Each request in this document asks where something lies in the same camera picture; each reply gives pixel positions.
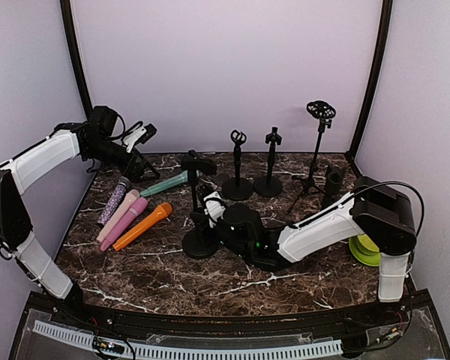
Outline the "black tripod stand with shock mount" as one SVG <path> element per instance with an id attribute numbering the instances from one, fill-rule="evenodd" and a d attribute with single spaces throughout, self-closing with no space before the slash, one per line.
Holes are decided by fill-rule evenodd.
<path id="1" fill-rule="evenodd" d="M 307 104 L 307 112 L 319 122 L 317 131 L 318 136 L 316 139 L 316 145 L 313 152 L 312 160 L 310 161 L 309 170 L 307 177 L 300 175 L 292 175 L 291 179 L 293 181 L 299 181 L 301 184 L 301 192 L 295 197 L 292 204 L 287 209 L 287 213 L 290 214 L 295 206 L 295 204 L 307 195 L 325 195 L 326 192 L 320 189 L 315 182 L 314 174 L 318 170 L 317 157 L 320 150 L 320 144 L 322 142 L 323 134 L 326 128 L 332 126 L 332 119 L 336 116 L 336 110 L 333 106 L 323 100 L 314 100 Z"/>

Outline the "mint green microphone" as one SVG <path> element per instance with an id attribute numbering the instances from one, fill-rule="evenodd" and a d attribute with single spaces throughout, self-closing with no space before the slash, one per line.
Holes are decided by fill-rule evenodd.
<path id="1" fill-rule="evenodd" d="M 162 193 L 171 188 L 175 188 L 179 185 L 183 185 L 188 182 L 188 172 L 183 171 L 178 175 L 173 176 L 172 178 L 168 178 L 167 180 L 161 181 L 157 184 L 154 184 L 145 190 L 140 192 L 140 196 L 144 198 L 148 198 L 155 194 Z"/>

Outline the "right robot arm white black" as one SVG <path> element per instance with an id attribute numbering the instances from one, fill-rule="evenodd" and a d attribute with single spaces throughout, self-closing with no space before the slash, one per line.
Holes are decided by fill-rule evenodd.
<path id="1" fill-rule="evenodd" d="M 248 265 L 267 272 L 286 269 L 305 257 L 353 236 L 367 236 L 379 249 L 378 301 L 367 310 L 376 326 L 397 312 L 423 223 L 414 221 L 413 191 L 402 181 L 376 181 L 367 176 L 323 210 L 286 226 L 266 228 L 260 213 L 243 203 L 228 205 L 208 186 L 197 198 L 202 208 L 191 213 L 194 228 L 182 240 L 184 252 L 202 260 L 223 245 Z"/>

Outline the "glitter microphone with silver grille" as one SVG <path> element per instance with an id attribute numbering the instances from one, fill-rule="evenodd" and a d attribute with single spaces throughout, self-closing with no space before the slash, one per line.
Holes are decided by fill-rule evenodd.
<path id="1" fill-rule="evenodd" d="M 98 218 L 97 225 L 100 228 L 103 228 L 107 224 L 108 220 L 115 213 L 116 209 L 121 204 L 130 186 L 131 181 L 128 178 L 122 176 L 119 179 L 118 184 L 115 186 L 114 190 L 109 196 L 109 199 L 103 211 L 100 213 L 100 217 Z"/>

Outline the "pink microphone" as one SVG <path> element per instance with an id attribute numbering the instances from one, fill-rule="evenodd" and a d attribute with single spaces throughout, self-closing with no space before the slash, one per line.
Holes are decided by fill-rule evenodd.
<path id="1" fill-rule="evenodd" d="M 105 251 L 108 247 L 113 245 L 120 235 L 128 228 L 128 226 L 143 213 L 148 205 L 146 198 L 140 197 L 131 204 L 129 209 L 119 219 L 117 224 L 109 231 L 100 245 L 100 250 Z"/>

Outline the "orange microphone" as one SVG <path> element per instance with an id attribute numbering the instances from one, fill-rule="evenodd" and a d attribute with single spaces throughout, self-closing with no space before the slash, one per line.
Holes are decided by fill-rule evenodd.
<path id="1" fill-rule="evenodd" d="M 151 229 L 155 224 L 168 218 L 172 212 L 173 207 L 168 202 L 158 205 L 151 214 L 119 238 L 113 244 L 113 249 L 115 251 L 120 251 L 121 249 L 126 248 L 131 242 L 140 237 L 147 230 Z"/>

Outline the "cream white microphone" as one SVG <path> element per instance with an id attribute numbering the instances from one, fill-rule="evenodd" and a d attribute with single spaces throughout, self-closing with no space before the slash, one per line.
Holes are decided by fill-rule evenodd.
<path id="1" fill-rule="evenodd" d="M 97 241 L 102 243 L 105 237 L 110 233 L 113 227 L 119 222 L 127 210 L 131 207 L 132 203 L 140 197 L 140 192 L 136 189 L 130 190 L 122 200 L 119 207 L 115 210 L 110 219 L 106 222 L 103 229 L 97 236 Z"/>

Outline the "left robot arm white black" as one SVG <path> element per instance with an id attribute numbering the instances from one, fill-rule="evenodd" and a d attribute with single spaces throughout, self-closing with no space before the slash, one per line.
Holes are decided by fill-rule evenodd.
<path id="1" fill-rule="evenodd" d="M 23 194 L 59 165 L 76 157 L 116 167 L 130 182 L 139 183 L 159 172 L 137 150 L 157 129 L 138 121 L 122 134 L 113 133 L 120 115 L 108 106 L 95 106 L 84 122 L 58 124 L 53 132 L 22 153 L 0 164 L 0 256 L 15 260 L 31 281 L 63 300 L 62 316 L 75 327 L 91 320 L 82 304 L 83 292 L 43 249 L 33 231 Z"/>

